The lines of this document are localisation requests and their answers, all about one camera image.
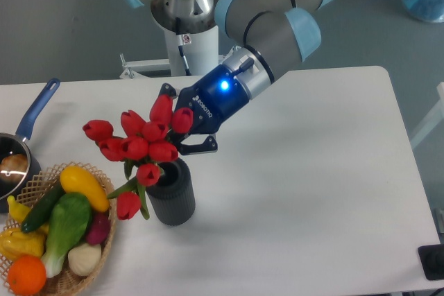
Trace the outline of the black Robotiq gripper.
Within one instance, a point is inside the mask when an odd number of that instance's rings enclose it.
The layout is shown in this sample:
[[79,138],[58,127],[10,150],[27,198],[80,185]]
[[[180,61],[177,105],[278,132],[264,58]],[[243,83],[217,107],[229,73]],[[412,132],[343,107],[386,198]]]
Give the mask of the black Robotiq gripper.
[[173,141],[181,155],[215,153],[218,150],[214,133],[250,100],[237,80],[237,74],[226,66],[217,66],[181,91],[167,82],[160,87],[158,96],[178,100],[177,109],[188,107],[193,111],[193,125],[188,134],[209,134],[202,143],[184,144],[185,137]]

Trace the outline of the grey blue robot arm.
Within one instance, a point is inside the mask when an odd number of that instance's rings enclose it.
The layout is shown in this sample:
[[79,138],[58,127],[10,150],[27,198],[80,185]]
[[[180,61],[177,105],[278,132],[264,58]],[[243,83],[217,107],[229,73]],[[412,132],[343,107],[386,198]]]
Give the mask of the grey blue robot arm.
[[312,13],[332,0],[126,0],[148,6],[163,30],[174,76],[197,76],[162,92],[192,110],[192,126],[172,135],[181,155],[213,152],[221,124],[321,44]]

